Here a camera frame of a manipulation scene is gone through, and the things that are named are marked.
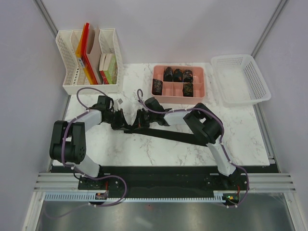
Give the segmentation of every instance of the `black wrapped snack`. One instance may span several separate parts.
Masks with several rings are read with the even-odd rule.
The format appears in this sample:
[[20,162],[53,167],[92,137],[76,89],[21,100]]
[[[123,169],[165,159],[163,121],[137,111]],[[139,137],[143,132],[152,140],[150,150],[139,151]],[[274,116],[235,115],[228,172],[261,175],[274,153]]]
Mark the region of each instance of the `black wrapped snack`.
[[159,79],[153,79],[152,94],[162,95],[162,93],[163,93],[163,81]]
[[173,82],[183,82],[183,72],[180,69],[174,70]]
[[185,97],[193,97],[193,84],[186,83],[183,86],[183,96]]
[[165,82],[172,82],[173,81],[173,70],[170,66],[167,67],[165,72],[164,72],[164,81]]
[[192,83],[193,82],[193,72],[191,70],[185,70],[183,73],[183,82]]

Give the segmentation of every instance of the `white marble tabletop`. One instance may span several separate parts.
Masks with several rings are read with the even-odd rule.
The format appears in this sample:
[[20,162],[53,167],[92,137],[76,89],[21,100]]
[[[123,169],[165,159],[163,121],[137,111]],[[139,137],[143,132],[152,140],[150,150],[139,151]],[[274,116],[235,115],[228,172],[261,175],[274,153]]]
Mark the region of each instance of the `white marble tabletop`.
[[[201,66],[205,69],[206,97],[203,103],[215,113],[225,127],[225,141],[238,165],[267,166],[269,159],[261,137],[256,115],[252,106],[227,108],[220,103],[213,82],[209,63],[185,63],[180,65]],[[142,89],[146,100],[151,97],[152,71],[155,64],[126,64],[123,92],[109,95],[114,100],[121,98],[126,121],[130,124],[136,117],[137,89]],[[98,95],[81,95],[82,102],[93,105]],[[162,104],[164,108],[189,108],[192,105]],[[85,109],[76,96],[71,97],[66,119],[71,119]],[[163,127],[152,123],[151,128],[191,133],[188,126]],[[86,133],[87,155],[105,166],[215,166],[215,160],[207,147],[169,141],[140,134],[124,134],[113,131],[109,124],[101,123]]]

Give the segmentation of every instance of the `box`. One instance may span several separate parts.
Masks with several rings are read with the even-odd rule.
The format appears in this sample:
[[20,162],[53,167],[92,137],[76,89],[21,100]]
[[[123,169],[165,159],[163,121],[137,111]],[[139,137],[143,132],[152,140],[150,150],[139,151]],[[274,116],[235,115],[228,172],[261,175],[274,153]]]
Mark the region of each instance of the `box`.
[[[165,82],[164,71],[167,67],[175,69],[191,70],[193,75],[193,97],[183,96],[183,82]],[[178,103],[178,104],[197,104],[205,97],[205,77],[204,69],[198,66],[173,66],[173,65],[156,65],[153,69],[153,79],[163,81],[162,95],[154,95],[153,81],[151,85],[151,93],[160,103]]]

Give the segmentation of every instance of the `pink compartment tray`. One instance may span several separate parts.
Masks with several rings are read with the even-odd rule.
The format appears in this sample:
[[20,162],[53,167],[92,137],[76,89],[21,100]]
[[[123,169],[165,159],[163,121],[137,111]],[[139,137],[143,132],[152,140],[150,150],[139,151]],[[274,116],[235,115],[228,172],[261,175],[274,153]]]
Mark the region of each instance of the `pink compartment tray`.
[[[183,82],[165,82],[164,71],[167,67],[175,69],[191,70],[193,75],[193,97],[183,96]],[[205,78],[204,69],[199,66],[171,66],[156,65],[153,70],[153,79],[163,81],[162,95],[153,95],[153,81],[151,84],[151,93],[160,103],[179,103],[179,104],[197,104],[205,97]]]

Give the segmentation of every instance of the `gray wall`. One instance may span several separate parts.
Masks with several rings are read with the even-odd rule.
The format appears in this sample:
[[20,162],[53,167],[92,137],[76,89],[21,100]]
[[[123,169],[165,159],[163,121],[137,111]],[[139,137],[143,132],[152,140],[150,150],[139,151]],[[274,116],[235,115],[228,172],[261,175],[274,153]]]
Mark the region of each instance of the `gray wall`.
[[59,30],[116,28],[123,62],[251,53],[279,0],[43,0]]
[[291,0],[257,55],[272,94],[262,103],[278,164],[295,180],[308,218],[308,1]]
[[0,230],[20,230],[61,117],[65,68],[32,0],[0,7]]

